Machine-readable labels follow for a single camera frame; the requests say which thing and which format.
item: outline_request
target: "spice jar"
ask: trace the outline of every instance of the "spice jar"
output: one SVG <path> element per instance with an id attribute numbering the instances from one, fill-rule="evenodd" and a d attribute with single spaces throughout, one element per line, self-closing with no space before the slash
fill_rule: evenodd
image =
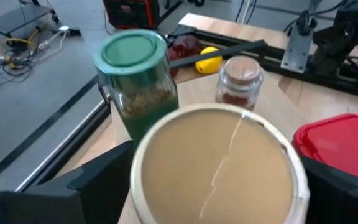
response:
<path id="1" fill-rule="evenodd" d="M 156 32 L 114 34 L 93 60 L 135 145 L 156 121 L 179 107 L 167 44 Z"/>
<path id="2" fill-rule="evenodd" d="M 216 102 L 253 110 L 262 82 L 262 68 L 256 60 L 232 57 L 219 72 Z"/>

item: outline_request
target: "cork stopper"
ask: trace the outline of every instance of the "cork stopper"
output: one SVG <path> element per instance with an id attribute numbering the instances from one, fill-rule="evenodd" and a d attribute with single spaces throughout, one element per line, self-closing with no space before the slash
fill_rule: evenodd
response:
<path id="1" fill-rule="evenodd" d="M 259 76 L 259 64 L 246 56 L 230 58 L 224 66 L 228 79 L 238 85 L 250 85 Z"/>

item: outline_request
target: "green jar lid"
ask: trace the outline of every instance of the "green jar lid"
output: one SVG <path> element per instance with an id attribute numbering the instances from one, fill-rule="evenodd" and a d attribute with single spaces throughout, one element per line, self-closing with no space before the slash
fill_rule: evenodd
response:
<path id="1" fill-rule="evenodd" d="M 125 30 L 103 42 L 93 54 L 95 67 L 107 85 L 135 90 L 154 84 L 169 73 L 167 44 L 156 32 Z"/>

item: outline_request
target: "wooden table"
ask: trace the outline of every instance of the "wooden table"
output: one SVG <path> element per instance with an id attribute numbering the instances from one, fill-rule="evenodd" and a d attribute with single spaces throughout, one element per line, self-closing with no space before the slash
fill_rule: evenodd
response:
<path id="1" fill-rule="evenodd" d="M 269 45 L 282 49 L 285 49 L 288 43 L 288 37 L 275 30 L 244 26 L 194 14 L 187 14 L 180 24 L 239 39 L 251 41 L 264 39 Z M 358 48 L 352 55 L 358 56 Z M 290 141 L 299 126 L 307 122 L 341 113 L 358 114 L 358 96 L 277 74 L 266 72 L 264 77 L 254 111 L 274 124 Z M 181 69 L 175 79 L 178 83 L 180 106 L 214 101 L 217 80 L 217 74 L 203 77 L 198 75 L 194 68 Z M 129 139 L 116 109 L 113 108 L 111 113 L 112 116 L 93 133 L 60 174 L 92 160 Z M 131 209 L 131 203 L 131 200 L 127 199 L 119 223 L 139 222 L 136 218 L 133 219 L 135 213 Z"/>

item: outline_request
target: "concrete floor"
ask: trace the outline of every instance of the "concrete floor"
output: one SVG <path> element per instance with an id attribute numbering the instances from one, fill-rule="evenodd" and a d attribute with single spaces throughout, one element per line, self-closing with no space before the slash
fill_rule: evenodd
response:
<path id="1" fill-rule="evenodd" d="M 327 9 L 339 1 L 325 0 L 319 9 Z M 24 82 L 0 86 L 0 161 L 94 77 L 96 70 L 91 54 L 99 47 L 100 42 L 109 36 L 104 30 L 102 0 L 50 0 L 50 3 L 64 24 L 81 29 L 82 37 L 67 38 L 62 51 L 37 64 Z M 282 30 L 297 16 L 263 9 L 261 6 L 300 12 L 307 8 L 308 4 L 309 0 L 259 0 L 249 24 Z M 188 12 L 234 21 L 240 5 L 241 0 L 232 0 L 232 3 L 207 0 L 203 7 L 185 2 L 161 23 L 159 29 L 162 33 L 169 32 Z M 17 0 L 0 0 L 0 15 L 17 7 Z M 326 16 L 334 17 L 335 13 Z M 331 24 L 330 20 L 320 19 L 318 28 Z M 23 33 L 23 30 L 17 31 L 17 35 Z M 12 189 L 12 185 L 15 185 L 12 180 L 27 177 L 101 100 L 97 89 L 93 88 L 20 156 L 10 166 L 10 170 L 2 173 L 0 189 Z"/>

